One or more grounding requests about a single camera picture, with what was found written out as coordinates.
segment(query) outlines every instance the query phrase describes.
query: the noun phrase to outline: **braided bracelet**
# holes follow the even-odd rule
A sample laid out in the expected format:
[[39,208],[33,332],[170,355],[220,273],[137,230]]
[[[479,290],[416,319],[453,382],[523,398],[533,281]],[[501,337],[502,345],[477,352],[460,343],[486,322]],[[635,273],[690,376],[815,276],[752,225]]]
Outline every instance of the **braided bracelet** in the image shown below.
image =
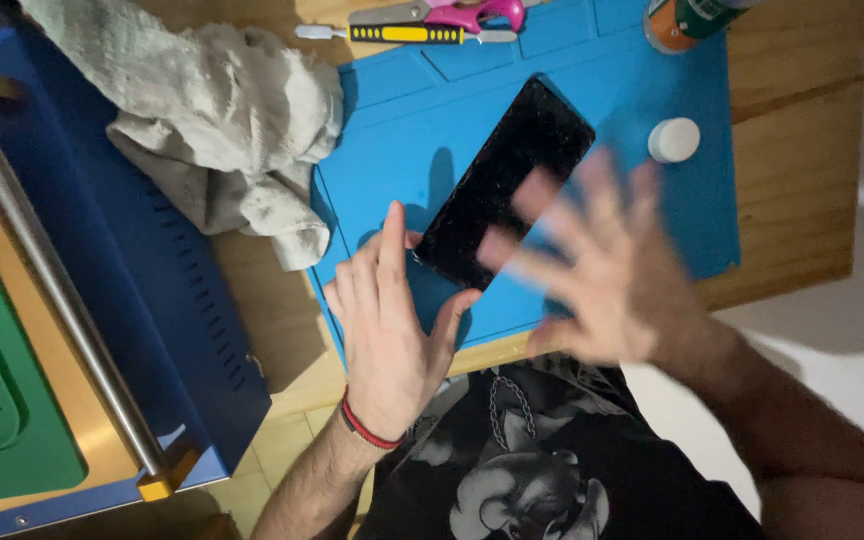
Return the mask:
[[349,406],[349,386],[345,386],[345,393],[342,395],[342,405],[339,407],[342,412],[342,420],[355,436],[364,441],[366,444],[378,448],[384,452],[391,452],[402,444],[402,438],[397,441],[387,441],[381,437],[374,435],[366,429],[366,426],[355,416],[353,408]]

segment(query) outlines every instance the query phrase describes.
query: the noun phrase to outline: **smartphone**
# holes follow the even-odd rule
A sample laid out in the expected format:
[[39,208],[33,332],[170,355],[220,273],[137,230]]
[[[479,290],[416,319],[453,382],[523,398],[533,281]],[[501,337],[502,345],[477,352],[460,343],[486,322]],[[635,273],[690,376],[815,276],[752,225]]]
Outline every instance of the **smartphone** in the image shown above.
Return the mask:
[[463,288],[485,291],[496,277],[475,256],[486,229],[498,225],[524,239],[531,225],[512,207],[512,196],[525,177],[544,166],[561,187],[594,141],[592,126],[531,77],[415,246],[415,260]]

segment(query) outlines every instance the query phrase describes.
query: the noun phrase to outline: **blurred hand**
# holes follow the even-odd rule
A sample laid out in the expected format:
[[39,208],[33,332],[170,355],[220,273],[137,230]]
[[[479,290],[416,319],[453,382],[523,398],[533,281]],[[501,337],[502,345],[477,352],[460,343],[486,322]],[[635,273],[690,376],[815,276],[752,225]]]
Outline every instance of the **blurred hand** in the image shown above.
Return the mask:
[[335,268],[323,289],[344,332],[348,404],[373,434],[398,440],[446,378],[463,313],[481,296],[464,290],[438,312],[431,335],[419,326],[405,278],[405,250],[422,236],[405,229],[394,201],[382,230]]
[[714,321],[697,298],[657,216],[657,166],[647,161],[630,175],[624,211],[608,151],[598,150],[575,171],[585,213],[557,198],[549,173],[535,169],[515,192],[521,216],[542,225],[568,261],[518,249],[496,227],[479,248],[482,264],[507,264],[567,306],[574,318],[546,319],[529,349],[569,350],[584,362],[681,362],[701,354],[730,328]]

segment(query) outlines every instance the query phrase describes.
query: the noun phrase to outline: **white container lid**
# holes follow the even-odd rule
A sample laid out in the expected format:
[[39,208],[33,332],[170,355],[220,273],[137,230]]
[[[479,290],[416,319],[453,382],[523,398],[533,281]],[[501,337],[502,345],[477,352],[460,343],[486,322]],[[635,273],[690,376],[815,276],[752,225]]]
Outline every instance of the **white container lid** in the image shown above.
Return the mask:
[[678,164],[695,154],[699,140],[699,126],[690,118],[669,118],[649,133],[649,154],[660,164]]

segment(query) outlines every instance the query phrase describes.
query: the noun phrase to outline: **person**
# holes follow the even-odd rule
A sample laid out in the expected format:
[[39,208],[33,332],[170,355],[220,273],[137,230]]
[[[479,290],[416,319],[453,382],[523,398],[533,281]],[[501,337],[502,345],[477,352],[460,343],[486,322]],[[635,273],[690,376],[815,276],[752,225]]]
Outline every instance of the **person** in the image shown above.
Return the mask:
[[[587,208],[535,169],[513,196],[560,258],[491,227],[479,261],[547,291],[530,351],[562,351],[445,379],[463,313],[420,329],[405,278],[407,231],[392,202],[381,231],[324,289],[342,324],[345,399],[267,502],[253,540],[345,538],[864,538],[864,432],[702,306],[657,217],[652,162],[624,203],[608,152],[574,177]],[[761,523],[654,434],[617,366],[649,363],[690,388],[728,433],[761,497]]]

